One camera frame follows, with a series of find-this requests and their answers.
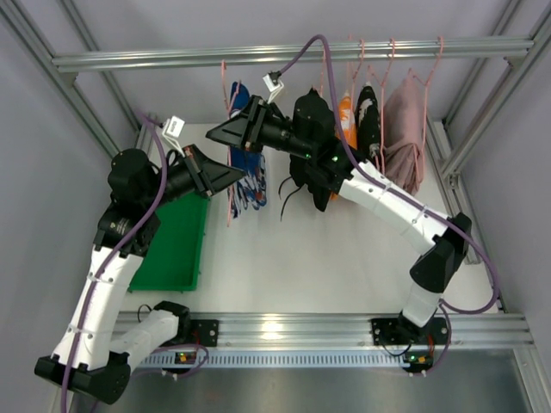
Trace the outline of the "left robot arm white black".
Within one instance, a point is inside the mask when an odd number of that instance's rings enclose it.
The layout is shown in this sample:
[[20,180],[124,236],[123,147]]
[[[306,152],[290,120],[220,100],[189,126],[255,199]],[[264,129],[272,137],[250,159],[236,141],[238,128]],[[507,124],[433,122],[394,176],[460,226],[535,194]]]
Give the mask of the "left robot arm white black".
[[119,339],[113,331],[127,289],[160,226],[159,207],[187,194],[209,198],[244,177],[243,170],[216,162],[196,145],[164,154],[157,168],[140,149],[111,162],[110,204],[93,241],[84,289],[65,334],[35,375],[105,404],[115,403],[133,371],[160,347],[189,344],[189,308],[168,301]]

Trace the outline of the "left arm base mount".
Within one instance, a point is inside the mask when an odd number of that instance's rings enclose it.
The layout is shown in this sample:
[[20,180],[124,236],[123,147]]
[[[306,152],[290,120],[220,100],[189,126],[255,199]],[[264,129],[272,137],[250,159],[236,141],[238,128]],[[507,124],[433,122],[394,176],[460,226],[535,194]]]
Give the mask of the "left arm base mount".
[[171,345],[200,344],[208,348],[218,345],[220,321],[218,319],[190,319],[178,325]]

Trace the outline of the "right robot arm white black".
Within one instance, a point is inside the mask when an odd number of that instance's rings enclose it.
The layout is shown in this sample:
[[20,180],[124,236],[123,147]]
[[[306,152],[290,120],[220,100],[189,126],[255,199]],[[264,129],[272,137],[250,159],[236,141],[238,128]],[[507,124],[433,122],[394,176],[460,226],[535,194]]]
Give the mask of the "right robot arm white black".
[[336,134],[335,114],[312,90],[297,99],[291,117],[273,102],[252,96],[206,137],[249,152],[264,147],[286,152],[291,157],[290,175],[308,187],[320,211],[331,194],[338,194],[397,230],[419,253],[410,269],[412,287],[399,313],[398,329],[406,334],[426,331],[465,259],[472,221],[464,213],[449,217],[421,205],[359,151],[344,146]]

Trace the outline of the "blue patterned trousers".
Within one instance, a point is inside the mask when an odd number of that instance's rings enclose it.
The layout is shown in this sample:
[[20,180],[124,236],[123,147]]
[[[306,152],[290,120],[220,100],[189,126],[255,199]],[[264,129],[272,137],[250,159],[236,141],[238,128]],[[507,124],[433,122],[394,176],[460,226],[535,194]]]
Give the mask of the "blue patterned trousers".
[[[237,116],[250,100],[249,90],[241,82],[233,82],[228,108],[230,118]],[[244,211],[258,211],[267,204],[266,164],[262,153],[230,147],[228,164],[244,171],[245,175],[227,190],[227,224],[237,219]]]

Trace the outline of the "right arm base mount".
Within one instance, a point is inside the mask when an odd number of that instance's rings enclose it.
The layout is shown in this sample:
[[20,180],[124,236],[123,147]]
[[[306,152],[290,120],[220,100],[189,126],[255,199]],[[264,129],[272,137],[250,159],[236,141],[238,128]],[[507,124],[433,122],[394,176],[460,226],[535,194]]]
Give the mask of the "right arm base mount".
[[376,317],[371,320],[375,346],[428,345],[429,338],[435,345],[444,345],[449,338],[449,326],[444,317],[432,318],[424,327],[402,317]]

